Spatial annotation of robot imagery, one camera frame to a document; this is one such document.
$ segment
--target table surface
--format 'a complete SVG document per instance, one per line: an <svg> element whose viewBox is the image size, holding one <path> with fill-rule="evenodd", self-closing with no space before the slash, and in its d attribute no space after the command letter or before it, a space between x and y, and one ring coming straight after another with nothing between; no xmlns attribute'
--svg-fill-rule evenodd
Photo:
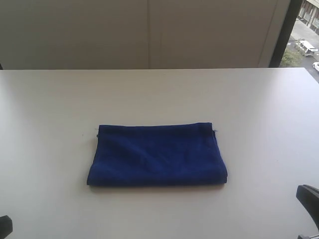
<svg viewBox="0 0 319 239"><path fill-rule="evenodd" d="M319 187L319 84L305 69L0 72L9 239L296 239ZM213 122L223 187L86 186L99 124Z"/></svg>

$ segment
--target blue cloth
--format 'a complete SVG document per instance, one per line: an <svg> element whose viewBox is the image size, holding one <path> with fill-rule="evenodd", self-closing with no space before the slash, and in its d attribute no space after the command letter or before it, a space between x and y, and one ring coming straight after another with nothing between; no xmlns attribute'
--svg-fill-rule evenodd
<svg viewBox="0 0 319 239"><path fill-rule="evenodd" d="M87 184L105 187L211 185L227 181L211 123L100 125Z"/></svg>

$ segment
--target black object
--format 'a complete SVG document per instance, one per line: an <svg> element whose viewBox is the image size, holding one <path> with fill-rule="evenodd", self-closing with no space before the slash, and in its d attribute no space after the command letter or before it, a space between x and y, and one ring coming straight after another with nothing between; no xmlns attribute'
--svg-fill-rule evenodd
<svg viewBox="0 0 319 239"><path fill-rule="evenodd" d="M299 185L296 197L310 214L319 230L319 189L309 185ZM319 235L313 237L299 235L298 239L319 239Z"/></svg>
<svg viewBox="0 0 319 239"><path fill-rule="evenodd" d="M287 42L289 41L290 34L294 28L302 2L302 0L290 1L269 67L279 67L281 59L287 47Z"/></svg>
<svg viewBox="0 0 319 239"><path fill-rule="evenodd" d="M0 217L0 239L6 238L13 231L12 220L8 216Z"/></svg>

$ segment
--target sidewalk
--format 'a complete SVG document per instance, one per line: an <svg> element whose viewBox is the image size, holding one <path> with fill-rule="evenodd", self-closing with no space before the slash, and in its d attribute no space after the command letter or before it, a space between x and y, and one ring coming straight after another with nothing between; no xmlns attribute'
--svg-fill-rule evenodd
<svg viewBox="0 0 319 239"><path fill-rule="evenodd" d="M299 20L295 22L291 37L295 40L304 39L308 41L312 46L319 49L319 35L317 35L314 31L312 31ZM319 53L317 54L314 55L314 58L319 61Z"/></svg>

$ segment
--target tree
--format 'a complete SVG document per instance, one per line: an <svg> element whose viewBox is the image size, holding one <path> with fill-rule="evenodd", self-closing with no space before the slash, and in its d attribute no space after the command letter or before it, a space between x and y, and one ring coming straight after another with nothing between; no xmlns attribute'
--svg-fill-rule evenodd
<svg viewBox="0 0 319 239"><path fill-rule="evenodd" d="M286 48L279 67L299 67L301 58L299 52Z"/></svg>

